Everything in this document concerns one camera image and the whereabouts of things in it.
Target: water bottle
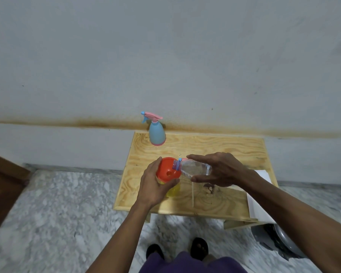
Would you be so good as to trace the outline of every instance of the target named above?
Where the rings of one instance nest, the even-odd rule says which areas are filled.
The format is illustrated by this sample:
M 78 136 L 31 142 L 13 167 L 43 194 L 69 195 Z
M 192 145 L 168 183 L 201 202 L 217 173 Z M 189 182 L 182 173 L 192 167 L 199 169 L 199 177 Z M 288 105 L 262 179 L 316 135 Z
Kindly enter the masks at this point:
M 179 158 L 173 161 L 173 169 L 181 171 L 189 179 L 194 175 L 210 175 L 211 166 L 192 159 Z

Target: footwear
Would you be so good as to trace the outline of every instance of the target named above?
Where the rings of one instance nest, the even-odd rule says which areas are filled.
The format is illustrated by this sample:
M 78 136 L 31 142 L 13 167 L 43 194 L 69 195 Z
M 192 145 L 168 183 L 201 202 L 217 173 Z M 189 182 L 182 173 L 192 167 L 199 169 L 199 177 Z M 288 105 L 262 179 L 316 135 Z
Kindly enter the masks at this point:
M 148 247 L 148 249 L 146 250 L 146 259 L 148 259 L 148 257 L 150 256 L 150 254 L 152 253 L 158 253 L 159 256 L 164 259 L 164 254 L 162 249 L 160 248 L 160 246 L 158 244 L 152 244 Z
M 208 255 L 207 242 L 202 238 L 195 238 L 192 242 L 191 257 L 202 261 Z

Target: wall stain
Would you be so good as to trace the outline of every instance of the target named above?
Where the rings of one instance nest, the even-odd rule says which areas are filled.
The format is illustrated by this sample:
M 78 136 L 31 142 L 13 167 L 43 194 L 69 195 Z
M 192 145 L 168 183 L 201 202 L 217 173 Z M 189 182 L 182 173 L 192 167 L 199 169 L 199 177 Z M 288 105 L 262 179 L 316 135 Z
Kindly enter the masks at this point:
M 73 120 L 0 120 L 0 124 L 19 124 L 27 126 L 48 126 L 48 127 L 76 127 L 76 128 L 106 128 L 126 130 L 149 130 L 151 121 L 147 120 L 142 124 L 141 120 L 132 119 L 101 119 L 101 118 L 79 118 Z M 228 135 L 258 135 L 281 138 L 312 138 L 312 139 L 334 139 L 341 137 L 341 131 L 318 131 L 318 130 L 291 130 L 291 129 L 258 129 L 243 126 L 225 127 L 213 125 L 180 124 L 170 121 L 162 122 L 165 131 L 185 133 L 208 133 Z

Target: wooden tabletop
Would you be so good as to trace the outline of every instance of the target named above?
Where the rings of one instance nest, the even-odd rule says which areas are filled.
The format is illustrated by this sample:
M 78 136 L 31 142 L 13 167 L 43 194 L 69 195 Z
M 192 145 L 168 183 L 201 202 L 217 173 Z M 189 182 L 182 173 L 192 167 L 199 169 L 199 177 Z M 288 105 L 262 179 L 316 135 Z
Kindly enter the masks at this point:
M 250 137 L 221 137 L 167 133 L 162 146 L 153 146 L 148 133 L 135 132 L 114 210 L 129 211 L 136 201 L 140 178 L 147 166 L 159 156 L 185 158 L 188 154 L 229 152 L 250 169 L 265 169 L 277 186 L 264 140 Z M 194 184 L 195 204 L 192 207 L 191 182 L 182 176 L 177 197 L 164 199 L 151 212 L 179 216 L 200 216 L 226 220 L 251 220 L 246 193 L 231 188 L 215 187 L 211 194 L 204 184 Z

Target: person's left arm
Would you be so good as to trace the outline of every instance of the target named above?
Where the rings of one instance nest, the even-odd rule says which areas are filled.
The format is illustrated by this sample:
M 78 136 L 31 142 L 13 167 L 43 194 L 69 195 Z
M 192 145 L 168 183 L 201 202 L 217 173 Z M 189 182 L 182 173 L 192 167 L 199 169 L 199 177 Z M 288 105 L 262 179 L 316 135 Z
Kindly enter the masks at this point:
M 144 171 L 136 202 L 87 273 L 129 272 L 146 216 L 151 208 L 163 200 L 168 190 L 179 182 L 179 179 L 164 185 L 157 182 L 155 174 L 161 160 L 162 157 L 159 157 Z

